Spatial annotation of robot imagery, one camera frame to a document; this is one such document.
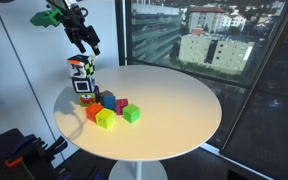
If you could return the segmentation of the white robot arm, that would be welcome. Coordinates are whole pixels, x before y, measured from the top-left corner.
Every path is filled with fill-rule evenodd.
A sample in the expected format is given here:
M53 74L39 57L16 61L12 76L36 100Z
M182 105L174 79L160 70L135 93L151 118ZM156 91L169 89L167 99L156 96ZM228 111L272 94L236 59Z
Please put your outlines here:
M85 25L85 18L88 16L88 10L80 7L78 2L81 0L46 0L52 9L61 11L59 17L60 23L64 26L64 31L70 42L75 44L81 53L86 49L82 42L86 42L95 55L100 54L98 38L92 25Z

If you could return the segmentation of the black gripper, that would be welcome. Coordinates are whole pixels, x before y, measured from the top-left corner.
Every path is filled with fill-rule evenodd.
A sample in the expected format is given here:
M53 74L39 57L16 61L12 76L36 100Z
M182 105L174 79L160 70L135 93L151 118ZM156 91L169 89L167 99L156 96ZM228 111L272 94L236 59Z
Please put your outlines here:
M62 24L65 27L65 32L68 35L70 41L78 47L81 53L85 53L86 50L81 43L85 41L91 48L95 56L100 54L98 43L100 42L94 28L89 25L85 26L85 17L87 14L82 13L83 8L79 6L73 6L67 10L62 19Z

